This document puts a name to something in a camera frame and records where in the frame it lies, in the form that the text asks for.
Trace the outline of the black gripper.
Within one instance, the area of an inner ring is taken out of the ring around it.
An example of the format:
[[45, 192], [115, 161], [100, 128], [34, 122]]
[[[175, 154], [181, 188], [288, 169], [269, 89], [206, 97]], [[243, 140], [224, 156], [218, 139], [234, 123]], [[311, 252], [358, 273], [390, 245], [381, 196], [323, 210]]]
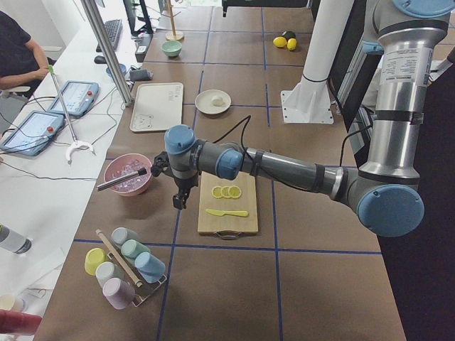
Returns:
[[174, 182], [178, 187], [178, 192], [173, 196], [173, 206], [176, 209], [186, 209], [186, 201], [189, 198], [191, 189], [198, 186], [198, 174], [189, 178], [174, 178]]
[[307, 0], [222, 0], [223, 17], [227, 16], [228, 7], [277, 7], [303, 8], [307, 7]]

